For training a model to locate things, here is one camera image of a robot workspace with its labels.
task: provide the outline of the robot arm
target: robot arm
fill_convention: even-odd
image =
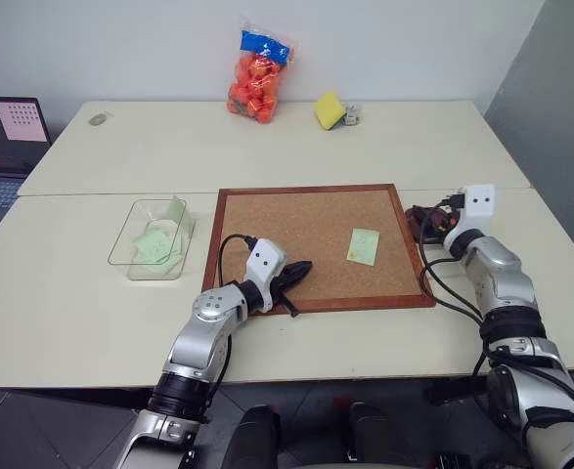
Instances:
[[[537,468],[574,466],[574,383],[547,338],[529,276],[521,261],[486,236],[493,186],[464,190],[458,222],[444,247],[460,259],[484,318],[480,336],[491,369],[489,413],[527,446]]]
[[[230,354],[231,335],[254,311],[269,311],[282,290],[304,277],[307,261],[285,266],[287,255],[269,239],[252,241],[242,283],[203,292],[178,334],[148,407],[141,410],[115,468],[191,467],[199,425]]]

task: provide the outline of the laptop screen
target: laptop screen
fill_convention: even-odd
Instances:
[[[0,98],[0,176],[27,176],[50,145],[37,100]]]

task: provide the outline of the white wall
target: white wall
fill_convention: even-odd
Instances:
[[[88,100],[222,99],[247,17],[301,45],[285,99],[333,88],[485,111],[543,3],[0,0],[0,95],[38,97],[55,130]]]

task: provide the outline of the laptop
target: laptop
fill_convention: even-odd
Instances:
[[[0,221],[51,145],[36,99],[0,98]]]

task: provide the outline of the wooden frame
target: wooden frame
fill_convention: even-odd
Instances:
[[[404,210],[399,199],[399,195],[393,184],[377,185],[357,185],[357,186],[323,186],[323,187],[298,187],[298,188],[271,188],[271,189],[222,189],[217,197],[215,219],[213,222],[212,235],[206,260],[206,269],[202,291],[213,288],[217,272],[217,259],[219,246],[226,215],[226,204],[230,195],[242,194],[268,194],[268,193],[306,193],[306,192],[365,192],[365,191],[387,191],[391,206],[397,218],[402,238],[408,252],[414,275],[419,282],[421,271],[421,260],[408,227],[408,222],[404,216]],[[425,279],[425,284],[430,290],[429,282]],[[434,301],[423,293],[417,295],[396,295],[396,296],[373,296],[356,298],[335,298],[335,299],[300,299],[293,301],[302,313],[316,313],[326,311],[347,311],[347,310],[374,310],[374,309],[394,309],[394,308],[425,308],[434,306]],[[286,310],[274,308],[268,314],[284,314]]]

